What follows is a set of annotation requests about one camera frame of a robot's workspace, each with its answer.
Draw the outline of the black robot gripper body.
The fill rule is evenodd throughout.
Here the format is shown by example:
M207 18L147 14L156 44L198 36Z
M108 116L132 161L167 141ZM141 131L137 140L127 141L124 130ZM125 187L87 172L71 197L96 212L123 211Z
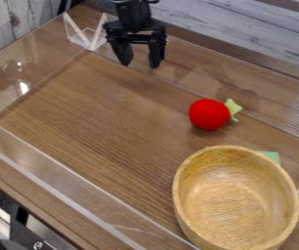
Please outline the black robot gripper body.
M167 26L151 15L151 5L159 0L112 0L117 21L103 25L107 41L129 44L164 44Z

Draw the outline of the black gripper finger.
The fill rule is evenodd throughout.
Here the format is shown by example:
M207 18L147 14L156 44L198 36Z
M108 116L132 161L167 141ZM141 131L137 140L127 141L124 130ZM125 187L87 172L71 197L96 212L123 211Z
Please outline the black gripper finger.
M165 41L151 40L149 41L149 67L159 68L165 54Z
M108 42L111 44L119 62L128 66L135 56L131 46L132 41L128 38L109 38Z

